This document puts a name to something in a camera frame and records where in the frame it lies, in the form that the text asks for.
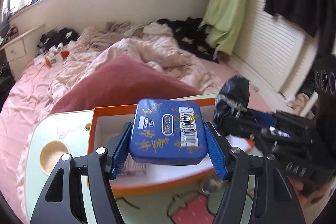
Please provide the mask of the person's right hand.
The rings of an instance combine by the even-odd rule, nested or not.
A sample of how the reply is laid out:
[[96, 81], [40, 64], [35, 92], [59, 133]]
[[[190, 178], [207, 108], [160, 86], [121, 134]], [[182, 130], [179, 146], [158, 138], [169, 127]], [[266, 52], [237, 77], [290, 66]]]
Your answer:
[[289, 178], [289, 181], [298, 197], [301, 207], [304, 208], [304, 206], [307, 203], [307, 197], [302, 195], [301, 193], [303, 190], [304, 184], [301, 181], [293, 179], [293, 178]]

